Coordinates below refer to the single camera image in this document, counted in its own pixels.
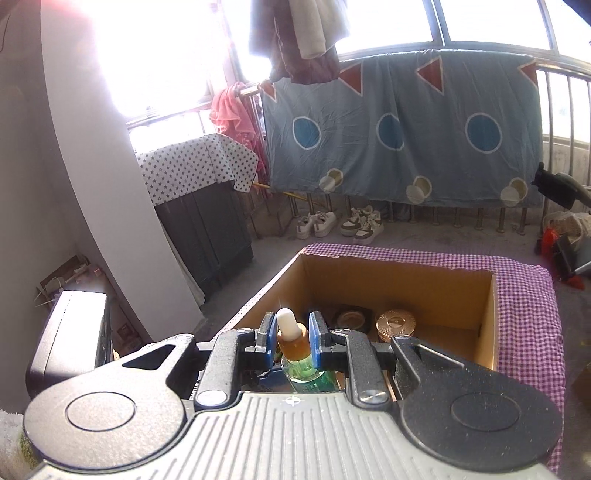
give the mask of concrete floor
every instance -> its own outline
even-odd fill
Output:
[[[452,219],[443,215],[442,225],[432,226],[425,220],[416,224],[384,222],[385,230],[376,238],[373,247],[405,248],[454,254],[500,255],[527,264],[537,264],[533,253],[538,223],[526,227],[526,235],[515,233],[518,218],[509,216],[506,233],[495,231],[495,220],[485,218],[483,231],[473,228],[473,219],[465,219],[463,228],[452,227]],[[293,222],[282,238],[254,240],[254,260],[221,291],[203,305],[207,324],[196,335],[199,340],[210,339],[261,287],[293,257],[303,246],[317,242],[312,237],[302,241],[295,238]],[[350,243],[334,229],[324,242]],[[586,280],[586,291],[556,285],[556,296],[564,333],[566,359],[566,411],[564,419],[563,456],[560,467],[562,480],[591,479],[591,414],[571,393],[570,386],[587,362],[591,361],[591,348],[584,339],[591,339],[591,282]]]

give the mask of white sneaker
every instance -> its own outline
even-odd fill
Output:
[[[295,235],[300,240],[305,240],[308,238],[312,233],[312,228],[314,227],[314,222],[316,221],[316,215],[304,215],[297,221],[297,226],[295,227]]]
[[[365,218],[374,211],[371,205],[365,208],[351,208],[351,216],[340,226],[340,233],[344,236],[355,236],[357,231],[365,223]]]
[[[314,221],[315,236],[326,236],[336,225],[336,215],[333,212],[317,212]]]
[[[384,226],[382,225],[381,215],[376,211],[365,219],[365,222],[355,234],[353,243],[356,245],[369,245],[383,231]]]

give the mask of rose gold jar lid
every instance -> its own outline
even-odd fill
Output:
[[[393,336],[412,335],[417,322],[412,313],[406,310],[388,310],[375,322],[379,339],[389,342]]]

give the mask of dark cabinet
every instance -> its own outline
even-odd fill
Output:
[[[155,209],[206,297],[252,260],[250,235],[231,182],[215,183]]]

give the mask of red object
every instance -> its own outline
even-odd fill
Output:
[[[269,80],[263,80],[260,84],[261,90],[265,92],[273,100],[277,101],[275,87]]]
[[[550,264],[550,274],[552,275],[552,278],[555,280],[558,279],[559,275],[556,272],[556,268],[554,267],[554,261],[553,261],[554,252],[552,251],[552,247],[554,246],[554,243],[556,242],[556,240],[558,240],[559,237],[560,237],[560,235],[558,233],[556,233],[556,230],[554,230],[553,228],[547,228],[544,231],[544,235],[542,236],[542,244],[541,244],[542,257],[544,257],[548,261],[548,263]],[[583,280],[581,279],[581,277],[579,277],[578,275],[575,275],[574,277],[570,277],[568,280],[566,280],[563,283],[565,283],[573,288],[576,288],[578,290],[585,289],[585,284],[583,283]]]
[[[441,64],[441,57],[437,57],[417,68],[417,74],[430,86],[435,88],[435,90],[443,94],[443,66]]]
[[[528,77],[528,79],[533,83],[535,86],[538,86],[538,69],[537,65],[535,64],[535,60],[525,65],[519,67],[521,73]]]
[[[339,79],[357,94],[363,96],[362,63],[356,63],[340,71]]]
[[[548,262],[552,262],[552,256],[554,253],[552,252],[552,247],[556,240],[560,237],[559,234],[556,233],[556,230],[553,228],[547,228],[544,230],[544,235],[542,236],[542,257],[544,257]]]

